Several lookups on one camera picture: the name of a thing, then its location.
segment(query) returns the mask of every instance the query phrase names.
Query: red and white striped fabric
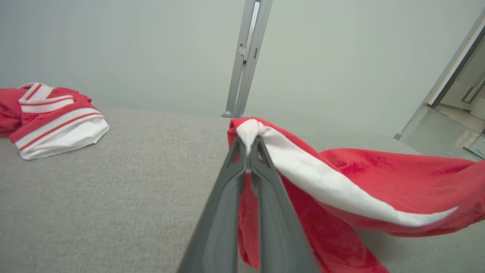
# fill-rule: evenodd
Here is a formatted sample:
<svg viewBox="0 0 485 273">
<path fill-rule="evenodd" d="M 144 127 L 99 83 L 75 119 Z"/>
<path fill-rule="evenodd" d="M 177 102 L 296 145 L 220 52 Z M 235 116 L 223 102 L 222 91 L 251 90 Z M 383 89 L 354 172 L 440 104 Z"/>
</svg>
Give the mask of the red and white striped fabric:
<svg viewBox="0 0 485 273">
<path fill-rule="evenodd" d="M 249 150 L 264 139 L 322 272 L 386 273 L 351 227 L 394 236 L 451 233 L 485 219 L 485 160 L 358 149 L 318 153 L 290 132 L 257 118 L 233 119 Z M 240 199 L 239 249 L 258 267 L 257 199 L 250 175 Z"/>
<path fill-rule="evenodd" d="M 25 160 L 94 144 L 110 128 L 90 98 L 41 83 L 0 89 L 0 118 L 0 137 L 10 137 Z"/>
</svg>

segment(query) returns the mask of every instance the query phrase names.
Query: red and white cloth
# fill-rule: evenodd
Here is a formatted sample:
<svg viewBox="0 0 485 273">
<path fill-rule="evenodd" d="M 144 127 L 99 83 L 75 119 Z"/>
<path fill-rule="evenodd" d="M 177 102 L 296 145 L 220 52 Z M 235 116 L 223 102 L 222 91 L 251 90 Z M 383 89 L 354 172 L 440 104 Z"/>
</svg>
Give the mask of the red and white cloth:
<svg viewBox="0 0 485 273">
<path fill-rule="evenodd" d="M 359 149 L 318 153 L 281 128 L 257 118 L 233 119 L 249 150 L 264 139 L 322 272 L 387 273 L 351 227 L 394 236 L 455 232 L 485 219 L 485 160 L 394 154 Z M 258 267 L 257 199 L 250 175 L 240 199 L 238 245 Z"/>
<path fill-rule="evenodd" d="M 109 129 L 77 91 L 41 83 L 0 89 L 0 137 L 10 137 L 25 160 L 94 144 Z"/>
</svg>

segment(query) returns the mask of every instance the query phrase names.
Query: white trim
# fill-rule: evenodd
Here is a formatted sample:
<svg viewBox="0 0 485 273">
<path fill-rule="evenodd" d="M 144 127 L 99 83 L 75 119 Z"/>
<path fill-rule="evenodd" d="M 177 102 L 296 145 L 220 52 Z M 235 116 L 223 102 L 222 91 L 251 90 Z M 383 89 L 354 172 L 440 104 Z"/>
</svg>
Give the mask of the white trim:
<svg viewBox="0 0 485 273">
<path fill-rule="evenodd" d="M 32 160 L 96 144 L 110 127 L 101 115 L 95 116 L 95 118 L 84 120 L 71 128 L 65 128 L 59 134 L 46 139 L 27 152 L 20 151 L 20 156 L 25 160 Z"/>
<path fill-rule="evenodd" d="M 45 100 L 52 93 L 54 88 L 41 85 L 40 88 L 29 98 L 29 101 Z"/>
<path fill-rule="evenodd" d="M 317 201 L 338 209 L 402 226 L 419 227 L 437 222 L 458 208 L 432 214 L 398 211 L 372 197 L 341 172 L 305 152 L 272 127 L 249 119 L 236 128 L 236 132 L 247 151 L 256 135 L 260 135 L 275 167 L 282 175 Z"/>
<path fill-rule="evenodd" d="M 55 111 L 57 109 L 61 109 L 62 107 L 73 103 L 74 103 L 73 99 L 64 99 L 64 100 L 60 100 L 58 102 L 53 102 L 49 104 L 21 105 L 20 107 L 22 108 L 22 112 L 24 113 L 46 113 L 46 112 Z"/>
<path fill-rule="evenodd" d="M 24 86 L 21 86 L 19 87 L 19 89 L 22 89 L 24 87 L 28 87 L 29 85 L 24 85 Z M 21 100 L 25 101 L 26 98 L 28 98 L 30 96 L 30 94 L 40 85 L 40 83 L 35 83 L 33 84 L 29 90 L 27 90 L 27 92 L 25 92 L 25 94 L 22 96 Z"/>
<path fill-rule="evenodd" d="M 63 95 L 63 96 L 59 96 L 59 97 L 54 97 L 54 98 L 48 98 L 48 99 L 45 99 L 45 100 L 41 100 L 41 101 L 31 101 L 31 100 L 23 100 L 23 99 L 20 99 L 18 100 L 18 102 L 20 104 L 38 104 L 38 103 L 49 103 L 49 102 L 56 102 L 56 101 L 60 101 L 60 100 L 63 100 L 63 99 L 72 99 L 72 95 Z"/>
<path fill-rule="evenodd" d="M 62 131 L 64 131 L 64 130 L 67 130 L 67 129 L 69 129 L 69 128 L 71 128 L 71 127 L 73 127 L 73 126 L 77 125 L 77 124 L 80 124 L 80 123 L 83 123 L 83 122 L 85 122 L 85 121 L 87 121 L 87 120 L 90 120 L 90 119 L 95 119 L 95 118 L 103 118 L 103 116 L 102 116 L 101 114 L 98 114 L 98 115 L 90 115 L 90 116 L 84 117 L 84 118 L 82 118 L 82 119 L 77 119 L 77 120 L 75 120 L 75 121 L 73 121 L 73 122 L 71 122 L 71 123 L 68 123 L 68 124 L 66 124 L 65 126 L 63 126 L 63 127 L 59 128 L 59 129 L 57 129 L 57 130 L 55 130 L 55 131 L 52 131 L 51 133 L 49 133 L 49 134 L 47 134 L 47 135 L 43 136 L 42 138 L 40 138 L 40 139 L 39 139 L 39 140 L 37 140 L 36 142 L 34 142 L 34 143 L 32 143 L 31 145 L 29 145 L 27 148 L 23 149 L 21 152 L 22 152 L 23 154 L 28 154 L 28 152 L 29 152 L 30 150 L 34 149 L 34 148 L 35 148 L 37 145 L 39 145 L 39 144 L 41 144 L 42 142 L 46 141 L 47 139 L 49 139 L 49 138 L 51 138 L 51 137 L 55 136 L 56 134 L 58 134 L 58 133 L 60 133 L 60 132 L 62 132 Z"/>
<path fill-rule="evenodd" d="M 34 84 L 47 85 L 47 84 L 43 84 L 43 83 L 29 83 L 29 84 L 24 84 L 24 85 L 20 86 L 20 87 L 19 87 L 19 88 L 17 88 L 17 89 L 30 88 L 30 87 L 32 87 L 32 85 L 34 85 Z"/>
<path fill-rule="evenodd" d="M 34 131 L 26 134 L 24 137 L 22 137 L 21 139 L 16 141 L 15 145 L 17 146 L 17 148 L 20 149 L 23 146 L 32 142 L 34 139 L 38 138 L 39 136 L 47 133 L 48 131 L 56 128 L 57 126 L 65 123 L 65 122 L 68 122 L 68 121 L 75 119 L 77 117 L 87 115 L 87 114 L 92 114 L 92 113 L 101 114 L 99 111 L 97 111 L 94 108 L 79 108 L 79 109 L 73 110 L 69 113 L 66 113 L 66 114 L 56 118 L 55 120 L 53 120 L 53 121 L 51 121 L 47 124 L 44 124 L 43 126 L 38 128 L 37 130 L 34 130 Z"/>
</svg>

